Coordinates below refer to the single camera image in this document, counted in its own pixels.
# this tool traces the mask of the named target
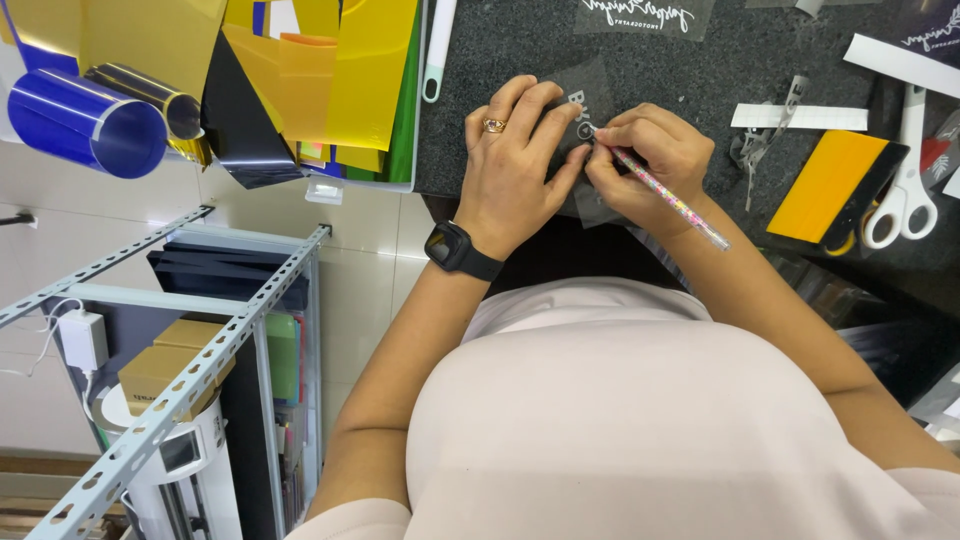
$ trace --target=black granite countertop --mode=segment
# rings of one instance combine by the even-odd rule
[[[897,30],[900,0],[827,6],[817,19],[792,8],[746,9],[744,0],[718,0],[702,42],[636,33],[574,35],[578,2],[459,2],[440,100],[423,104],[415,190],[459,197],[467,160],[464,117],[487,103],[504,82],[520,73],[543,76],[600,57],[617,111],[656,103],[716,142],[705,190],[755,244],[814,254],[810,245],[765,229],[822,132],[787,130],[775,142],[759,165],[747,212],[747,181],[728,157],[732,139],[741,132],[730,127],[733,111],[738,103],[782,104],[794,75],[812,83],[805,105],[866,107],[876,74],[842,59],[854,33],[890,39]],[[958,105],[928,92],[926,134]],[[937,305],[939,294],[931,295],[930,283],[918,276],[960,284],[953,277],[960,276],[960,200],[939,193],[933,199],[940,218],[930,236],[899,238],[866,259],[854,249],[843,259],[865,272],[893,276],[897,286]],[[576,215],[572,200],[562,212]],[[958,306],[949,310],[960,314]]]

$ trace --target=ring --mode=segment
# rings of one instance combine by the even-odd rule
[[[483,131],[489,134],[502,134],[507,129],[506,120],[493,120],[492,118],[483,119]]]

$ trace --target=scissors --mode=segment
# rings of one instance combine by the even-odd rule
[[[863,243],[875,250],[885,248],[903,236],[909,240],[923,238],[937,224],[937,207],[926,194],[920,180],[920,146],[924,138],[924,109],[926,89],[907,84],[903,96],[903,119],[900,123],[900,143],[910,147],[886,196],[873,215],[867,219],[862,232]],[[910,216],[925,209],[924,225],[919,231],[910,230]],[[881,239],[874,237],[876,225],[884,218],[891,221],[890,231]]]

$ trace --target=perforated metal rack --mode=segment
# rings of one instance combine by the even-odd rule
[[[328,226],[318,227],[307,238],[291,238],[273,234],[250,233],[233,229],[196,225],[192,222],[204,217],[212,207],[199,207],[172,223],[161,227],[128,246],[96,260],[40,289],[38,292],[0,310],[0,328],[3,328],[38,307],[51,296],[70,296],[82,300],[121,302],[139,306],[189,309],[230,315],[232,318],[223,329],[204,347],[173,382],[157,396],[137,421],[121,435],[66,496],[54,506],[34,530],[28,540],[55,540],[85,538],[89,530],[104,515],[107,509],[123,492],[143,462],[156,451],[165,435],[177,424],[190,404],[207,388],[233,353],[251,336],[258,344],[256,350],[257,370],[260,379],[260,402],[263,407],[264,432],[267,440],[267,455],[277,455],[276,431],[274,429],[274,405],[271,399],[270,363],[265,347],[266,328],[264,316],[277,303],[293,280],[300,274],[310,277],[307,311],[304,313],[308,350],[312,359],[305,366],[305,375],[310,380],[307,399],[315,404],[316,425],[312,426],[316,438],[311,447],[315,452],[308,461],[319,476],[321,463],[320,431],[320,313],[319,313],[319,258],[317,248],[330,234]],[[206,245],[222,247],[272,246],[275,253],[289,254],[280,266],[246,303],[232,302],[190,295],[143,291],[84,283],[93,276],[108,270],[112,265],[129,258],[164,237],[176,237]],[[283,520],[283,502],[280,493],[280,472],[276,459],[268,460],[274,507],[276,537],[286,535]],[[307,493],[312,494],[311,485]]]

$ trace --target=white shirt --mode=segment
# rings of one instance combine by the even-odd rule
[[[778,349],[616,278],[485,301],[418,397],[413,513],[342,504],[292,540],[960,538],[960,475],[883,471]]]

